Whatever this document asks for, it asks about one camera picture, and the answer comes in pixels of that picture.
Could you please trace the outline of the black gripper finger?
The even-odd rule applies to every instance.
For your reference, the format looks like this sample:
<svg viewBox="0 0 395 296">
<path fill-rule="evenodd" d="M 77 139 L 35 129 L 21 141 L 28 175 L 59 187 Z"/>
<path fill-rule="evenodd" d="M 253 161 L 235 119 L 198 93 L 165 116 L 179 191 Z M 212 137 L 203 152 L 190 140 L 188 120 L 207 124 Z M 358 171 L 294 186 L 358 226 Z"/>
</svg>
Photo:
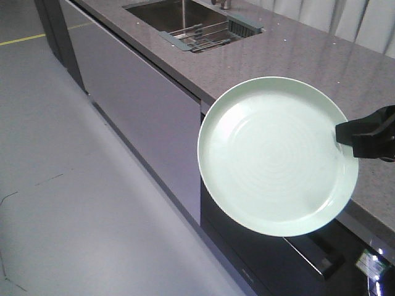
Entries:
<svg viewBox="0 0 395 296">
<path fill-rule="evenodd" d="M 352 135 L 353 156 L 394 162 L 394 130 Z"/>
<path fill-rule="evenodd" d="M 351 144 L 353 136 L 366 136 L 374 140 L 388 141 L 391 137 L 391 125 L 386 121 L 393 115 L 393 107 L 382 107 L 366 117 L 347 121 L 336 125 L 336 141 L 341 144 Z"/>
</svg>

